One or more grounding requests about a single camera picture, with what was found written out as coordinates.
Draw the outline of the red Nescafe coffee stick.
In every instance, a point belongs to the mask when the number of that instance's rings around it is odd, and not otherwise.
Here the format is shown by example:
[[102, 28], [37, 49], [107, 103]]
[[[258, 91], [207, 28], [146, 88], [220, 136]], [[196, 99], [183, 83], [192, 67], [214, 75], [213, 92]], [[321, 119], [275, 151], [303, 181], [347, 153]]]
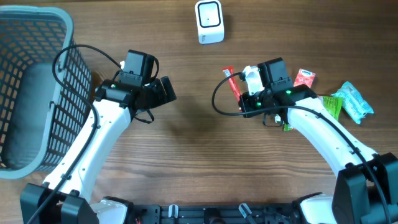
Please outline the red Nescafe coffee stick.
[[[233, 66], [223, 67], [222, 72], [224, 73], [225, 77], [230, 77], [234, 74], [234, 67]], [[229, 83], [230, 89], [232, 90], [232, 92], [234, 94], [236, 101], [239, 104], [240, 97], [241, 97], [241, 91], [238, 87], [238, 84], [236, 83], [235, 77], [229, 78], [228, 83]]]

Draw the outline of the orange Kleenex tissue pack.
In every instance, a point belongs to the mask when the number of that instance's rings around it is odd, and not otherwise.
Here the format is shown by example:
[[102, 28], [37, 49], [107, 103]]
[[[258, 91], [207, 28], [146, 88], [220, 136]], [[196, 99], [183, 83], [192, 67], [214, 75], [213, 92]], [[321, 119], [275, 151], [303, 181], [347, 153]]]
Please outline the orange Kleenex tissue pack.
[[301, 68], [295, 78], [294, 86], [306, 85], [311, 88], [315, 77], [316, 73]]

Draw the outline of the green snack bag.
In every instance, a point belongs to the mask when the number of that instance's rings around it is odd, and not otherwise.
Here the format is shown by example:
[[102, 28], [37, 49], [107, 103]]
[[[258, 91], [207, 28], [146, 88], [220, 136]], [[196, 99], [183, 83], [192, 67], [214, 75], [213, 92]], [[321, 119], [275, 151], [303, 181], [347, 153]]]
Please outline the green snack bag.
[[343, 98], [335, 96], [318, 96], [318, 99], [321, 101], [327, 112], [329, 112], [332, 117], [338, 121], [340, 111], [343, 106]]

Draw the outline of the teal tissue pack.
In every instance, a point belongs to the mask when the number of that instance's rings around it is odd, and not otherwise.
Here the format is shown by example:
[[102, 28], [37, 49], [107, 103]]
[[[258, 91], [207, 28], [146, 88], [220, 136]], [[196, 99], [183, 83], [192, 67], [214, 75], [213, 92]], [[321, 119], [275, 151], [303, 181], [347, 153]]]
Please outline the teal tissue pack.
[[341, 88], [331, 95], [343, 99], [342, 107], [356, 124], [361, 124], [361, 120], [367, 114], [374, 114], [372, 107], [350, 82], [344, 82]]

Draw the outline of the green white small box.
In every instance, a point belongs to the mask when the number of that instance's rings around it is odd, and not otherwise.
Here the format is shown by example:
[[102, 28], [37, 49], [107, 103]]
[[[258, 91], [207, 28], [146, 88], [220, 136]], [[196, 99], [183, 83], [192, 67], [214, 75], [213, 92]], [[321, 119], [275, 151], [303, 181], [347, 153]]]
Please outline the green white small box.
[[281, 118], [280, 118], [280, 116], [276, 114], [275, 117], [274, 117], [274, 121], [275, 121], [276, 123], [280, 124], [280, 123], [281, 123]]

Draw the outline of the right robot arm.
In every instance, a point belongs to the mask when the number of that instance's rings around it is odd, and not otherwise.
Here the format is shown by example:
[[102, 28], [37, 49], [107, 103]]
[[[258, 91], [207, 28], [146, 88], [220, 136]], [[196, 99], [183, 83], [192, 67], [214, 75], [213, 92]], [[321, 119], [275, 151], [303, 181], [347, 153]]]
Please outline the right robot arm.
[[397, 158], [380, 155], [350, 134], [305, 84], [295, 86], [282, 58], [247, 66], [240, 106], [244, 116], [277, 114], [303, 134], [336, 175], [332, 196], [298, 202], [304, 223], [397, 222]]

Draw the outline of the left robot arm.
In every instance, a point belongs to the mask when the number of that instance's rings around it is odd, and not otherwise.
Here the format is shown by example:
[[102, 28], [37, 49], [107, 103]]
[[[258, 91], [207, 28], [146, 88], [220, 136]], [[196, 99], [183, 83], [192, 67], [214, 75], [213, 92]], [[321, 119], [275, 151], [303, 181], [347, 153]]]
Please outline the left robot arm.
[[169, 78], [158, 78], [158, 72], [156, 57], [128, 51], [114, 77], [95, 91], [89, 117], [59, 165], [41, 185], [22, 191], [24, 223], [139, 223], [128, 200], [90, 200], [107, 156], [137, 114], [176, 99]]

